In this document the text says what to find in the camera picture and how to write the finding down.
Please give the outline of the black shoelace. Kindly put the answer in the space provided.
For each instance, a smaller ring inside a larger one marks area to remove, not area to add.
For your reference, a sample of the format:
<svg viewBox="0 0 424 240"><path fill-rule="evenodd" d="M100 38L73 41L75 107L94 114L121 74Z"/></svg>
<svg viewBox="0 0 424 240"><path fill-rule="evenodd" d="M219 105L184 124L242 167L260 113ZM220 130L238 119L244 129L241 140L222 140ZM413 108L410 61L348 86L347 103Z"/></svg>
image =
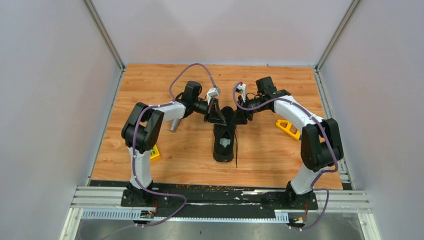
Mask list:
<svg viewBox="0 0 424 240"><path fill-rule="evenodd" d="M237 134L234 133L234 140L235 140L235 167L238 168L238 138Z"/></svg>

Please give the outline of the black sneaker shoe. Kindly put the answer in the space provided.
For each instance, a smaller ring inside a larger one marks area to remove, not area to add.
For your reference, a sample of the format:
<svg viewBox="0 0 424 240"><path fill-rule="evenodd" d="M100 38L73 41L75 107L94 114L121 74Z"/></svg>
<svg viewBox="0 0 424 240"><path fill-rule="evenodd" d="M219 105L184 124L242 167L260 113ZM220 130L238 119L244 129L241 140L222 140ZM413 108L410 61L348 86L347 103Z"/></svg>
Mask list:
<svg viewBox="0 0 424 240"><path fill-rule="evenodd" d="M228 163L234 158L234 143L236 125L233 118L235 111L230 106L225 106L221 112L227 125L215 124L213 126L214 145L213 158L217 162Z"/></svg>

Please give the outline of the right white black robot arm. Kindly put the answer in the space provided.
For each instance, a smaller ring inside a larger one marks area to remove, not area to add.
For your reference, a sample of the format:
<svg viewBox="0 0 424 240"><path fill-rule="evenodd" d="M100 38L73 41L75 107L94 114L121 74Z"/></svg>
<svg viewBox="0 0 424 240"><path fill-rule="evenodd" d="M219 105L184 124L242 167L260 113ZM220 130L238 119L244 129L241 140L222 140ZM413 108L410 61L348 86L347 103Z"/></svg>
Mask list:
<svg viewBox="0 0 424 240"><path fill-rule="evenodd" d="M250 99L246 85L235 83L232 97L236 104L236 121L246 124L253 115L265 110L283 117L301 133L302 165L286 185L285 201L298 209L311 200L316 182L326 173L338 171L338 161L344 157L338 122L324 119L302 106L285 89L278 90L270 76L255 82L257 96Z"/></svg>

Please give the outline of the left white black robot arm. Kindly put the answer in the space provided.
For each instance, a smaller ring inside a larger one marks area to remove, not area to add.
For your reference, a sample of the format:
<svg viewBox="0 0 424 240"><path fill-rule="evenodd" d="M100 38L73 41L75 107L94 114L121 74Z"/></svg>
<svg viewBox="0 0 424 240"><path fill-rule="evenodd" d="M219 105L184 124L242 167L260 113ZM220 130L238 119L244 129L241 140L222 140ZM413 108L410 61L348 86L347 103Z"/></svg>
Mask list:
<svg viewBox="0 0 424 240"><path fill-rule="evenodd" d="M125 200L130 204L146 207L153 201L151 152L164 122L176 123L196 112L202 114L207 123L227 124L217 99L220 88L209 89L206 99L200 98L201 91L199 82L188 81L184 91L168 103L148 105L138 102L134 106L121 131L131 157L131 178L124 191Z"/></svg>

